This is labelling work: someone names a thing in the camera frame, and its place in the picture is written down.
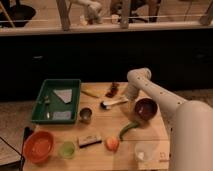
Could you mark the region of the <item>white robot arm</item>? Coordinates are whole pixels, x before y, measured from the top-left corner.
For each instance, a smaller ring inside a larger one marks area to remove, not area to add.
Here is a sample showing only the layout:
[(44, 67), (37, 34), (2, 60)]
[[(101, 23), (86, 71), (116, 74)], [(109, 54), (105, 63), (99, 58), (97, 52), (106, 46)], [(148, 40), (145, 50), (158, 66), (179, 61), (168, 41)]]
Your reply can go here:
[(151, 81), (148, 68), (127, 73), (125, 96), (134, 100), (142, 90), (169, 111), (169, 171), (213, 171), (213, 108), (198, 100), (186, 100)]

